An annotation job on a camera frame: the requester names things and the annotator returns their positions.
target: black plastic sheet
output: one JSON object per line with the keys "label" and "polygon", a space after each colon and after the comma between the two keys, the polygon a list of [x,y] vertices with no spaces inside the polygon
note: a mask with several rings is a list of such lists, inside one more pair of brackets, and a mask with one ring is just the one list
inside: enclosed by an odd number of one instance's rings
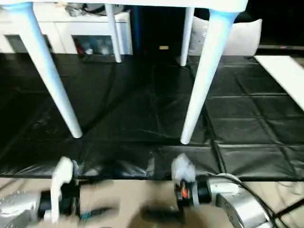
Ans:
{"label": "black plastic sheet", "polygon": [[49,178],[61,156],[81,178],[169,180],[197,173],[304,180],[304,112],[253,59],[223,57],[189,145],[180,136],[198,66],[53,56],[84,136],[72,138],[26,55],[0,55],[0,176]]}

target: white chair leg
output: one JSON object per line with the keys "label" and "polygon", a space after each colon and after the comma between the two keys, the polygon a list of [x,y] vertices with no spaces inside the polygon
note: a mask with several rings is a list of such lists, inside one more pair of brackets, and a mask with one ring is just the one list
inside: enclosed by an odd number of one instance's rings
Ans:
{"label": "white chair leg", "polygon": [[20,37],[72,136],[80,138],[82,132],[79,123],[41,34],[33,4],[24,2],[3,5],[3,8],[8,10],[15,26],[19,29]]}
{"label": "white chair leg", "polygon": [[210,10],[209,25],[199,67],[181,134],[181,143],[188,144],[204,105],[220,57],[223,53],[232,24],[238,13]]}
{"label": "white chair leg", "polygon": [[118,34],[117,34],[117,28],[115,23],[115,17],[113,13],[113,5],[112,4],[104,4],[105,5],[105,11],[108,16],[109,20],[109,29],[111,31],[111,38],[112,38],[112,45],[113,45],[113,52],[115,56],[115,60],[117,63],[122,62],[122,58],[120,56],[120,50],[118,45]]}
{"label": "white chair leg", "polygon": [[193,7],[186,8],[184,33],[182,35],[182,46],[181,46],[181,55],[180,55],[180,60],[181,60],[180,65],[182,67],[185,66],[187,63],[187,56],[188,56],[188,49],[189,49],[189,43],[190,43],[194,10],[195,10],[195,8],[193,8]]}

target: white shelf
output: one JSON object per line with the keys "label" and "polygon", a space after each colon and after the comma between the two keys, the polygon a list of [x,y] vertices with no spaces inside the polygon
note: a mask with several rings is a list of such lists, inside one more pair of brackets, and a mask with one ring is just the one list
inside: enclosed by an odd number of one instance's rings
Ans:
{"label": "white shelf", "polygon": [[[108,22],[107,16],[71,17],[64,6],[55,3],[34,3],[34,12],[38,22]],[[116,22],[129,22],[129,20],[129,11],[115,15]],[[11,22],[5,10],[0,10],[0,22]]]}

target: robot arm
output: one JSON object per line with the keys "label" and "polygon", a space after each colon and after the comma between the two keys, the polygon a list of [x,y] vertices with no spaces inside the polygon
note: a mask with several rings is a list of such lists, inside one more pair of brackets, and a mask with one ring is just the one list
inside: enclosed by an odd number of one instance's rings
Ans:
{"label": "robot arm", "polygon": [[79,211],[80,188],[72,176],[72,161],[62,158],[54,172],[51,190],[16,191],[0,198],[0,228],[25,228],[45,218],[57,220],[57,213],[68,216]]}
{"label": "robot arm", "polygon": [[172,179],[179,208],[211,204],[222,208],[234,228],[273,228],[264,208],[230,174],[196,180],[193,164],[185,155],[172,164]]}

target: cable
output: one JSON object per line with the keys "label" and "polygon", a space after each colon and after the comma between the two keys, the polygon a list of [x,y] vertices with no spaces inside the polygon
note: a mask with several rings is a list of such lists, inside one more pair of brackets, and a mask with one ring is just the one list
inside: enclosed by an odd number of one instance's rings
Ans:
{"label": "cable", "polygon": [[[258,195],[256,195],[247,185],[245,185],[244,183],[229,177],[229,176],[213,176],[212,178],[225,178],[230,180],[232,183],[237,184],[238,186],[244,188],[245,190],[247,190],[251,195],[253,195],[256,200],[259,202],[259,204],[262,206],[262,208],[264,209],[265,213],[268,215],[270,222],[273,224],[274,227],[278,227],[275,219],[277,218],[276,213],[270,208],[270,206],[268,204],[266,204]],[[289,228],[283,221],[281,218],[277,218],[285,228]]]}
{"label": "cable", "polygon": [[[303,193],[301,194],[301,193],[298,193],[298,192],[295,192],[295,191],[294,191],[294,190],[295,190],[295,184],[296,184],[296,183],[297,183],[297,182],[292,182],[290,185],[284,185],[284,184],[282,184],[282,183],[280,183],[280,182],[277,182],[277,183],[276,183],[276,184],[277,184],[277,185],[275,185],[276,192],[277,192],[277,194],[278,194],[278,196],[279,196],[281,202],[282,202],[282,203],[284,204],[284,206],[285,206],[285,209],[284,209],[283,211],[281,211],[281,212],[278,212],[278,213],[276,214],[276,216],[277,216],[278,218],[280,218],[280,217],[282,217],[284,214],[288,214],[289,219],[290,219],[290,220],[292,221],[292,223],[294,224],[294,227],[300,228],[300,227],[298,226],[298,224],[296,223],[294,217],[293,217],[291,214],[289,214],[291,211],[286,210],[286,209],[288,209],[288,208],[289,208],[289,209],[290,209],[290,208],[293,208],[293,209],[294,209],[294,206],[297,205],[297,203],[295,203],[294,205],[288,207],[287,202],[286,202],[286,200],[284,199],[284,197],[282,196],[282,193],[281,193],[281,191],[280,191],[280,189],[279,189],[279,187],[278,187],[278,186],[283,186],[283,187],[285,187],[285,188],[288,188],[288,190],[289,190],[288,192],[289,192],[290,194],[293,194],[293,195],[296,195],[296,196],[302,196]],[[298,204],[299,204],[299,206],[303,205],[303,203],[302,203],[301,201],[299,201]]]}

